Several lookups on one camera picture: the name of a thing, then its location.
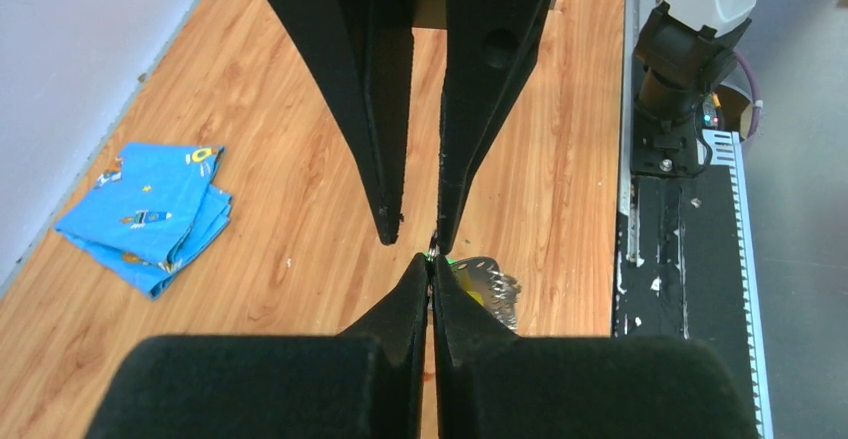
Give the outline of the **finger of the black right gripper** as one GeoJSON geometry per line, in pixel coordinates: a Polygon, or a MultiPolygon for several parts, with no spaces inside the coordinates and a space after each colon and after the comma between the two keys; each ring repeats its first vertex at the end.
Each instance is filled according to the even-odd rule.
{"type": "Polygon", "coordinates": [[[398,239],[414,38],[402,0],[267,0],[357,165],[380,241],[398,239]]]}
{"type": "Polygon", "coordinates": [[[472,181],[538,57],[551,0],[446,0],[437,247],[454,246],[472,181]]]}

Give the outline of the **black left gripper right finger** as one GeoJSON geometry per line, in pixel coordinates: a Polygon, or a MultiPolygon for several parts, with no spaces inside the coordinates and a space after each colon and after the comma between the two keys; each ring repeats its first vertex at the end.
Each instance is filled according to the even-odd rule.
{"type": "Polygon", "coordinates": [[[754,438],[753,414],[694,341],[526,337],[431,262],[443,438],[754,438]]]}

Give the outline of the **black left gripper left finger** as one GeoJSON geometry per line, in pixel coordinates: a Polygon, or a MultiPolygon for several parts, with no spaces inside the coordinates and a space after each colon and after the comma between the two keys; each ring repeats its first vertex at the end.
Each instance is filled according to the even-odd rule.
{"type": "Polygon", "coordinates": [[[416,438],[428,262],[335,335],[158,335],[123,360],[90,438],[416,438]]]}

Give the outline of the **metal keyring plate with spring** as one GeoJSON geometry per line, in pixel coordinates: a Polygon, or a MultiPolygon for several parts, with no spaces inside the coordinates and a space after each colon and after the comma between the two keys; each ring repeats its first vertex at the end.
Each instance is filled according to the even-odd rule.
{"type": "Polygon", "coordinates": [[[516,304],[521,286],[517,279],[501,271],[495,259],[473,256],[449,265],[437,232],[431,236],[426,257],[431,267],[430,302],[435,337],[440,341],[451,334],[460,338],[515,340],[519,337],[516,304]],[[478,291],[484,304],[472,299],[464,285],[478,291]]]}

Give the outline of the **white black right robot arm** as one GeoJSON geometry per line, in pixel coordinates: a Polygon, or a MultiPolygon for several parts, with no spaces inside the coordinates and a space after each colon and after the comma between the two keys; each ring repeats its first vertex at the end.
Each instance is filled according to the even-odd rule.
{"type": "MultiPolygon", "coordinates": [[[[267,0],[359,170],[380,240],[398,238],[417,27],[447,34],[436,246],[452,250],[472,181],[538,58],[551,0],[267,0]]],[[[641,28],[636,110],[687,120],[732,70],[756,0],[660,0],[641,28]]]]}

